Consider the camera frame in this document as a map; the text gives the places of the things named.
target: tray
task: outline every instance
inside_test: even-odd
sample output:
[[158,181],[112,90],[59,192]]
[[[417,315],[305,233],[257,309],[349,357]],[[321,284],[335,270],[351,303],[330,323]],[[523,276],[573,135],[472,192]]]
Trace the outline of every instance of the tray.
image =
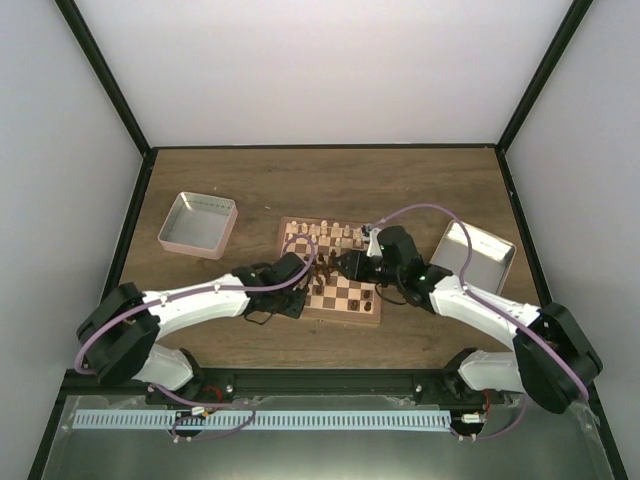
[[[515,245],[473,225],[464,225],[469,230],[473,246],[473,256],[465,280],[487,292],[499,294],[516,254]],[[431,263],[448,268],[457,275],[466,259],[467,238],[460,226],[451,221]]]
[[196,257],[222,257],[238,216],[236,202],[228,198],[181,192],[158,234],[168,252]]

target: metal tray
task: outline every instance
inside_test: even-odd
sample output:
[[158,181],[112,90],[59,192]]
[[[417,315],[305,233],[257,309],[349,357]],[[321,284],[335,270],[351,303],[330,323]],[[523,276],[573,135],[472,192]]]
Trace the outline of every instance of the metal tray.
[[[464,224],[471,236],[473,257],[465,280],[478,288],[499,294],[516,254],[513,243],[489,232]],[[431,263],[448,268],[456,275],[467,259],[467,239],[460,226],[452,221],[444,232]]]
[[182,192],[173,202],[158,241],[169,252],[217,260],[237,216],[233,200]]

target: wooden chessboard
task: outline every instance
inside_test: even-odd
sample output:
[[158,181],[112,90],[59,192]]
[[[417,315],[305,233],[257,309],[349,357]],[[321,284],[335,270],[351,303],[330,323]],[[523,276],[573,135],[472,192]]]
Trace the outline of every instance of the wooden chessboard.
[[[327,233],[323,237],[320,226],[322,219],[283,217],[276,243],[278,254],[282,254],[289,235],[302,233],[302,224],[307,225],[310,235],[315,235],[318,242],[318,253],[322,253],[326,261],[329,261],[332,251],[335,251],[339,256],[348,250],[366,250],[369,246],[360,234],[361,224],[336,220],[326,221],[328,223]],[[300,258],[304,258],[311,253],[311,247],[304,238],[299,238],[287,247],[287,251],[295,252]],[[302,318],[370,326],[380,324],[382,301],[375,293],[373,284],[350,281],[337,271],[331,272],[329,278],[329,284],[325,284],[321,288],[318,288],[320,286],[318,280],[312,278]],[[323,283],[326,283],[324,276],[321,276],[321,279]]]

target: wooden table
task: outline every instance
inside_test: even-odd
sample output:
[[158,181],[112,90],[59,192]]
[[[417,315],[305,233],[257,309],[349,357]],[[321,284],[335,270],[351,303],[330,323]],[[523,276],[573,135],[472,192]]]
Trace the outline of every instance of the wooden table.
[[[179,192],[234,199],[238,219],[219,261],[165,252],[157,241]],[[209,281],[233,267],[273,261],[282,216],[372,222],[416,202],[443,205],[465,222],[516,244],[503,295],[537,296],[496,156],[491,149],[161,150],[122,282],[141,290]],[[450,219],[414,211],[397,219],[431,258]],[[384,304],[379,327],[273,318],[212,320],[163,339],[202,366],[440,368],[465,347],[503,350],[456,320]]]

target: metal grate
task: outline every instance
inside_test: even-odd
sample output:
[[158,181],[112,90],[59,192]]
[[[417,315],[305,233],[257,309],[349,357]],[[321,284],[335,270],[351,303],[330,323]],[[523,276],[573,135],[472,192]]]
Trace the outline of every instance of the metal grate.
[[[74,429],[164,430],[175,423],[177,412],[166,410],[79,410]],[[201,419],[185,420],[179,427],[226,430],[247,420],[246,411],[219,411]],[[259,411],[246,430],[398,430],[442,432],[449,430],[448,411]]]

